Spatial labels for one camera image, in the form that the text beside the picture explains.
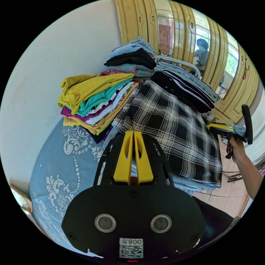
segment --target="yellow wardrobe door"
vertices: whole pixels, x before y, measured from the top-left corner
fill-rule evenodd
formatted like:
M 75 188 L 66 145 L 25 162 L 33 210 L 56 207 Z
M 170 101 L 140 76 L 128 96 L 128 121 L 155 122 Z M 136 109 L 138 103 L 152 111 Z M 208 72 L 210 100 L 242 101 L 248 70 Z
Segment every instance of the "yellow wardrobe door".
M 174 19 L 174 35 L 175 44 L 173 47 L 172 57 L 178 60 L 183 60 L 184 47 L 185 47 L 185 22 L 182 8 L 179 3 L 169 1 L 173 19 Z
M 148 42 L 154 47 L 155 55 L 159 54 L 158 20 L 154 0 L 143 0 L 147 18 Z
M 184 46 L 183 61 L 188 63 L 193 63 L 195 43 L 196 43 L 195 18 L 190 7 L 183 4 L 180 4 L 180 6 L 185 21 L 185 46 Z
M 224 111 L 224 114 L 228 116 L 230 119 L 232 119 L 235 123 L 238 122 L 242 115 L 242 104 L 248 104 L 250 105 L 256 95 L 257 89 L 258 89 L 258 73 L 249 59 L 248 55 L 245 55 L 247 58 L 247 77 L 245 80 L 242 78 L 242 83 L 240 88 L 237 91 L 237 94 L 235 97 L 232 98 L 231 103 L 227 107 L 227 109 Z
M 125 44 L 138 36 L 148 41 L 147 17 L 143 0 L 115 0 L 121 34 Z
M 213 91 L 216 91 L 223 75 L 224 70 L 226 67 L 226 61 L 228 56 L 228 39 L 226 35 L 226 31 L 219 25 L 219 35 L 220 35 L 220 49 L 219 49 L 219 56 L 216 64 L 216 68 L 212 77 L 212 80 L 210 82 L 210 86 L 212 87 Z
M 205 72 L 202 78 L 206 84 L 210 84 L 214 71 L 217 65 L 219 50 L 220 50 L 220 34 L 218 30 L 217 23 L 207 17 L 210 27 L 211 40 L 210 40 L 210 49 L 209 49 L 209 57 L 207 60 L 207 64 L 205 67 Z
M 239 51 L 238 52 L 239 61 L 238 61 L 237 70 L 235 73 L 235 77 L 232 81 L 232 84 L 229 90 L 227 91 L 225 97 L 223 99 L 220 98 L 215 104 L 215 107 L 222 113 L 227 109 L 227 107 L 229 107 L 232 100 L 237 96 L 238 90 L 242 86 L 242 81 L 243 81 L 242 77 L 243 77 L 244 70 L 245 70 L 245 52 L 240 45 L 238 45 L 238 51 Z
M 231 121 L 227 116 L 225 116 L 223 113 L 221 113 L 216 108 L 212 111 L 213 116 L 216 118 L 216 122 L 218 123 L 225 123 L 229 125 L 235 125 L 233 121 Z

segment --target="window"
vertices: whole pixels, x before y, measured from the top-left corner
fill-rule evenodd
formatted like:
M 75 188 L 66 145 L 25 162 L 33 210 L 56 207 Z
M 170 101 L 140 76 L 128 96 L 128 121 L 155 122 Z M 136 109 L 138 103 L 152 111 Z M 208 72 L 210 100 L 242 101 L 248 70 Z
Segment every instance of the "window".
M 235 77 L 237 71 L 239 53 L 232 46 L 228 45 L 228 56 L 225 71 Z

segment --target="qr code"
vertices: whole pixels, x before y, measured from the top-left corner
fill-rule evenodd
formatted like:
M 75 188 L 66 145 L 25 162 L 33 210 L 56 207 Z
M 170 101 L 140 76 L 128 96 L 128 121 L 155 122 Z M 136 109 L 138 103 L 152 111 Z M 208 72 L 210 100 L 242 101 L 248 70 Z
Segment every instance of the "qr code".
M 120 258 L 143 258 L 142 245 L 120 245 Z

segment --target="black and white plaid fabric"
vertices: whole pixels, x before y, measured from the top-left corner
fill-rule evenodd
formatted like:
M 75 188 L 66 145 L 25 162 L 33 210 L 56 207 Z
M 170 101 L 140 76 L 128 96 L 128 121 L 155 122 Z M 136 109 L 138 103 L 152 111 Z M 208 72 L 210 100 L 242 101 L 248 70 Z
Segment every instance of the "black and white plaid fabric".
M 155 82 L 147 80 L 112 126 L 121 133 L 135 130 L 157 139 L 174 174 L 220 187 L 219 142 L 206 127 L 212 121 L 211 113 L 202 115 L 193 111 Z

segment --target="yellow bracket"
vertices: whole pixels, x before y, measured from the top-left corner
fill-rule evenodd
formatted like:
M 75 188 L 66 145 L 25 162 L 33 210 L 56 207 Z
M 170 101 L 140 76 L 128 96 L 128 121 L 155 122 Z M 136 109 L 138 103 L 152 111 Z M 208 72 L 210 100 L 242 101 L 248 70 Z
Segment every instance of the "yellow bracket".
M 131 180 L 132 159 L 133 159 L 132 146 L 133 146 L 133 131 L 125 132 L 123 144 L 121 147 L 121 152 L 119 154 L 116 170 L 113 176 L 115 181 L 126 182 L 128 183 L 128 185 L 130 185 L 130 180 Z
M 134 144 L 135 144 L 135 157 L 136 157 L 136 168 L 138 185 L 140 183 L 151 182 L 154 179 L 150 162 L 147 156 L 147 152 L 144 146 L 144 139 L 141 132 L 134 132 Z
M 121 152 L 113 176 L 114 181 L 124 182 L 130 185 L 133 140 L 136 151 L 137 183 L 139 185 L 140 183 L 152 182 L 154 179 L 152 169 L 145 149 L 142 133 L 138 131 L 125 132 Z
M 227 130 L 230 132 L 234 132 L 235 129 L 233 126 L 231 125 L 223 125 L 223 124 L 216 124 L 216 123 L 211 123 L 206 125 L 207 129 L 210 130 L 210 127 L 215 127 L 215 128 L 219 128 L 219 129 L 223 129 L 223 130 Z

